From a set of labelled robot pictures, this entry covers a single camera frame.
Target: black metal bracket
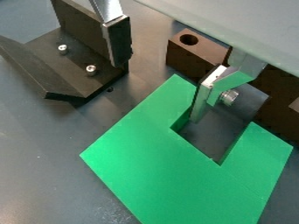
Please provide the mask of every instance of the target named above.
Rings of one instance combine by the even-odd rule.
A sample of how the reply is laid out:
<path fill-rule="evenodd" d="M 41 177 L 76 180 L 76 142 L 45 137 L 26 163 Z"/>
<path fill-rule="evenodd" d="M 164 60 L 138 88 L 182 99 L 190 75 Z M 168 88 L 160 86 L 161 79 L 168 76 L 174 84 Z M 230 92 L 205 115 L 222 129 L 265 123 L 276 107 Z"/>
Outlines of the black metal bracket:
<path fill-rule="evenodd" d="M 128 72 L 128 59 L 110 63 L 108 43 L 102 37 L 94 13 L 70 0 L 50 0 L 60 21 L 60 28 L 26 44 L 0 36 L 0 53 L 20 69 L 41 97 L 68 102 L 86 102 Z M 129 17 L 116 26 L 129 30 Z M 68 47 L 61 55 L 58 46 Z M 86 66 L 96 66 L 97 73 L 88 76 Z"/>

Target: green plastic sheet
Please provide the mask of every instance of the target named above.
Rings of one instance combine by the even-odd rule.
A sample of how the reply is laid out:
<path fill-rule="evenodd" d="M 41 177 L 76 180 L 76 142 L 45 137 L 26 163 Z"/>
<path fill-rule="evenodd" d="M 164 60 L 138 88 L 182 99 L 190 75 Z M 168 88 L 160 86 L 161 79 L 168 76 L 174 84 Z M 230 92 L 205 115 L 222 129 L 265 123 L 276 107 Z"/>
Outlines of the green plastic sheet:
<path fill-rule="evenodd" d="M 176 133 L 193 92 L 173 75 L 80 156 L 141 223 L 257 223 L 292 147 L 250 123 L 216 164 Z"/>

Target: silver metal bracket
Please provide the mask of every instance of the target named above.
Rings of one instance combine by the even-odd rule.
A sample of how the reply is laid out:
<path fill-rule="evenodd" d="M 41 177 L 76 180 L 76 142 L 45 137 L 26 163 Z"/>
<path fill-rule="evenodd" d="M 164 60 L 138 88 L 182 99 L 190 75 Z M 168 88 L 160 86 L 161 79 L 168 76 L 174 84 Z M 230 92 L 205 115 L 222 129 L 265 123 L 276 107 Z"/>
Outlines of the silver metal bracket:
<path fill-rule="evenodd" d="M 266 66 L 262 60 L 236 48 L 232 49 L 228 57 L 228 64 L 229 67 L 216 66 L 206 79 L 197 85 L 189 117 L 194 123 L 204 116 L 206 106 L 213 107 L 220 100 L 222 101 L 222 95 L 226 95 L 226 91 L 232 91 L 233 88 L 252 81 Z"/>

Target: gray surface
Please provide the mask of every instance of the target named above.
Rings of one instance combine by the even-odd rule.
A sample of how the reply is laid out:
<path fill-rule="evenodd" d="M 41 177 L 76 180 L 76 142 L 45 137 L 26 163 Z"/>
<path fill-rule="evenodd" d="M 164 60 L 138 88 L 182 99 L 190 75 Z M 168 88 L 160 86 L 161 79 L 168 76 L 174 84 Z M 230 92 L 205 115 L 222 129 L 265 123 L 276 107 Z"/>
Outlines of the gray surface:
<path fill-rule="evenodd" d="M 0 1 L 0 34 L 26 42 L 57 27 L 45 0 Z M 137 223 L 78 154 L 170 76 L 166 39 L 185 26 L 124 0 L 132 19 L 130 73 L 86 105 L 38 97 L 0 58 L 0 223 Z M 297 223 L 295 151 L 260 223 Z"/>
<path fill-rule="evenodd" d="M 299 1 L 136 1 L 299 77 Z"/>

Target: screw head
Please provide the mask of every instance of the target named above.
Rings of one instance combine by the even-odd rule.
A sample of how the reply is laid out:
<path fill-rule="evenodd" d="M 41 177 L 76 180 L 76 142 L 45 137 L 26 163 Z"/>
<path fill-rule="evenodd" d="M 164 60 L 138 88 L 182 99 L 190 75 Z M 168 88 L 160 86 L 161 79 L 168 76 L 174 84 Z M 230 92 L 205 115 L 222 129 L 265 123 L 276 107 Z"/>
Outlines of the screw head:
<path fill-rule="evenodd" d="M 218 99 L 229 107 L 233 104 L 237 97 L 238 97 L 238 92 L 230 89 L 220 94 Z"/>
<path fill-rule="evenodd" d="M 97 67 L 93 66 L 93 65 L 89 65 L 86 66 L 86 73 L 88 73 L 88 76 L 93 76 L 97 72 Z"/>
<path fill-rule="evenodd" d="M 68 46 L 58 45 L 58 52 L 60 52 L 60 55 L 65 55 L 68 53 Z"/>

